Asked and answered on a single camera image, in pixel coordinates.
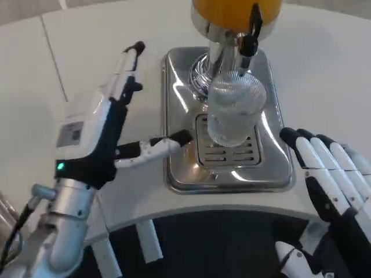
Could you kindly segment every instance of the clear plastic cup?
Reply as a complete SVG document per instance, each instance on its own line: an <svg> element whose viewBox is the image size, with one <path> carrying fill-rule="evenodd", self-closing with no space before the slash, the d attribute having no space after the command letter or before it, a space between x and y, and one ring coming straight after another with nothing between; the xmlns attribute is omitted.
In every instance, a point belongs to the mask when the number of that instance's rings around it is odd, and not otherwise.
<svg viewBox="0 0 371 278"><path fill-rule="evenodd" d="M254 132L261 117L267 92L252 74L222 72L210 84L208 93L208 133L224 147L243 144Z"/></svg>

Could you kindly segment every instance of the black floor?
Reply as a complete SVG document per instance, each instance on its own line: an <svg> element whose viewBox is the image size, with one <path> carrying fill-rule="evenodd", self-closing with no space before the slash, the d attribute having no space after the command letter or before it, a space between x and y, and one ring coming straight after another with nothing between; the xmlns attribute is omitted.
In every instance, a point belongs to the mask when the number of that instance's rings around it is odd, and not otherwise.
<svg viewBox="0 0 371 278"><path fill-rule="evenodd" d="M144 263L134 226L110 235L124 277L272 278L279 267L275 240L295 242L306 225L295 218L243 211L188 213L154 222L164 255L154 264ZM321 258L327 269L350 277L331 241ZM91 248L73 277L101 277Z"/></svg>

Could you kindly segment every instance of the stainless steel drip tray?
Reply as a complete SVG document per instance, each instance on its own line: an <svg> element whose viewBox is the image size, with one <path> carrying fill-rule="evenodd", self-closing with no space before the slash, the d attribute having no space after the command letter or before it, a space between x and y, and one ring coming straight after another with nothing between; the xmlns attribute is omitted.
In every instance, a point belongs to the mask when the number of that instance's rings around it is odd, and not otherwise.
<svg viewBox="0 0 371 278"><path fill-rule="evenodd" d="M224 148L207 132L207 104L191 88L190 69L205 47L172 49L162 63L164 135L190 129L195 140L164 161L166 182L183 194L267 192L289 189L290 152L279 138L283 124L268 60L259 50L251 65L267 90L267 105L246 142Z"/></svg>

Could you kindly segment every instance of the black cable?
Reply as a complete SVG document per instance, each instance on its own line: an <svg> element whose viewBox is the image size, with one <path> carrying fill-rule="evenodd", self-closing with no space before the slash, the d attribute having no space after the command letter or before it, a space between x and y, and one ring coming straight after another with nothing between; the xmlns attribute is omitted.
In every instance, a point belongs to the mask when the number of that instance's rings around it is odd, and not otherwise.
<svg viewBox="0 0 371 278"><path fill-rule="evenodd" d="M16 235L19 233L23 225L27 222L29 216L34 212L34 209L29 208L29 206L26 204L24 207L21 215L19 216L19 219L15 223L12 232L10 233L10 236L8 237L7 241L5 242L4 249L1 253L0 258L0 274L3 272L5 265L7 263L7 258L9 255L10 248L13 244L14 239L16 238Z"/></svg>

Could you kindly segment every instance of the green led light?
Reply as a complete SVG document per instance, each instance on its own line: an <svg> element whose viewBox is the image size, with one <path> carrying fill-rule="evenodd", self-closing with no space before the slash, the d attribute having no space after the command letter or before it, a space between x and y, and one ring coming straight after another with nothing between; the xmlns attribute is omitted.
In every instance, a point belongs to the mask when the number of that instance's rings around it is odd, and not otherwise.
<svg viewBox="0 0 371 278"><path fill-rule="evenodd" d="M57 170L60 171L60 170L63 170L63 168L64 168L64 163L63 162L59 163L57 166Z"/></svg>

